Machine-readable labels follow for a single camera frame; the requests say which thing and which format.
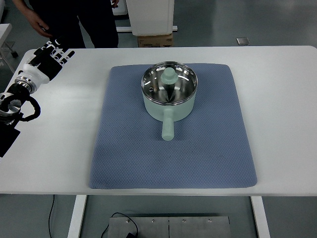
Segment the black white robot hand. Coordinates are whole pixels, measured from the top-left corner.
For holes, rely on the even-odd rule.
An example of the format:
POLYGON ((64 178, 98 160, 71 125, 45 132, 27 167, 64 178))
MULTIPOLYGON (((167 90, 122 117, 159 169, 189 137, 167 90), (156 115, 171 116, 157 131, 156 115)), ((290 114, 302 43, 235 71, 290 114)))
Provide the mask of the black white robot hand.
POLYGON ((73 50, 69 51, 69 42, 64 36, 49 40, 35 50, 14 82, 24 86, 32 94, 41 85, 52 81, 74 54, 73 50))

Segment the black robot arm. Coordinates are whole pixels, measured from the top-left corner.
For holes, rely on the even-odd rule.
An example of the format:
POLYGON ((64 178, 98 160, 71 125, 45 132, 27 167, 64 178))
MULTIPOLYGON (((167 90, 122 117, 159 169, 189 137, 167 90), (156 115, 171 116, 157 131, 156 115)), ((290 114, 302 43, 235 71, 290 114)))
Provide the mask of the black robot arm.
POLYGON ((40 116, 41 108, 38 102, 31 97, 32 88, 26 83, 13 83, 6 92, 0 94, 0 156, 3 157, 20 131, 15 127, 20 121, 28 122, 40 116), (21 108, 25 102, 29 102, 34 113, 25 117, 21 108))

